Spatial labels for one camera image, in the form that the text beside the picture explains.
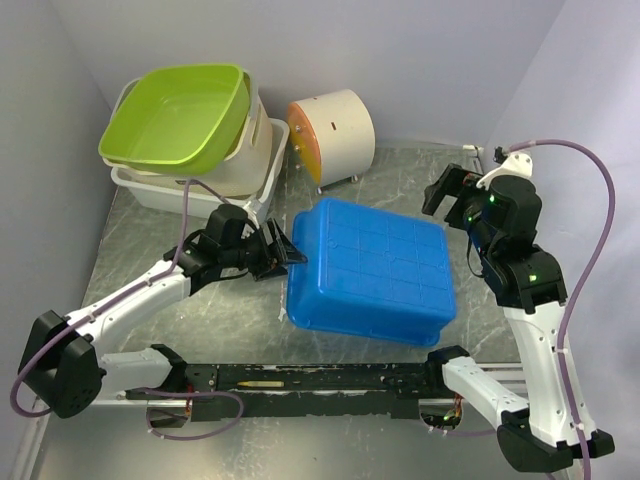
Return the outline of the blue plastic tub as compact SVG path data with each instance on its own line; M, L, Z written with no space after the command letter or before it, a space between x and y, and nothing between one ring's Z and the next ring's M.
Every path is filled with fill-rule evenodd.
M298 328L432 347L457 314L444 229L325 198L296 215L286 313Z

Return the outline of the cream perforated basket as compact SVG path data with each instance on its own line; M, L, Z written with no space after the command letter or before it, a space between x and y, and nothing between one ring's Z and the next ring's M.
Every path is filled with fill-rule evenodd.
M140 77L135 78L125 85L116 101L110 121L139 80ZM244 73L244 83L250 95L250 107L243 127L224 160L213 171L198 177L200 181L227 198L245 198L257 193L266 181L270 164L273 127L260 99L257 83L251 80L247 71ZM119 168L128 178L142 184L178 189L178 185L182 186L186 180L184 176L140 171L113 163L104 157L102 160L107 166Z

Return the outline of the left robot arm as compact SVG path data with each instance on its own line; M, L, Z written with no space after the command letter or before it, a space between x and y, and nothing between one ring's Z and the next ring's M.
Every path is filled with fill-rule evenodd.
M135 326L211 283L249 274L256 281L286 274L306 263L275 220L254 223L238 206L224 204L204 228L183 234L179 244L138 279L85 308L66 315L49 310L33 323L12 386L10 402L19 406L21 386L45 404L45 414L70 418L96 398L133 391L165 399L190 398L186 362L164 345L116 354L113 349Z

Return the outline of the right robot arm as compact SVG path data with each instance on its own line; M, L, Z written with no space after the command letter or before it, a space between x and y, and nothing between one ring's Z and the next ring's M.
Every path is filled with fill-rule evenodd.
M481 278L513 332L527 389L511 393L460 347L431 353L426 390L462 396L495 429L501 452L518 472L551 474L577 460L609 455L611 434L597 428L583 403L561 322L567 291L560 264L535 244L542 201L533 183L515 174L491 180L450 164L424 192L422 211L455 202L446 223L464 231Z

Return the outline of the green plastic basin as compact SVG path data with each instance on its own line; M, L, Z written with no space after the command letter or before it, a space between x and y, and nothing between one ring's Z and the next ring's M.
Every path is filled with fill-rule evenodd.
M236 64L165 67L141 77L98 146L106 160L165 175L199 176L234 146L250 108Z

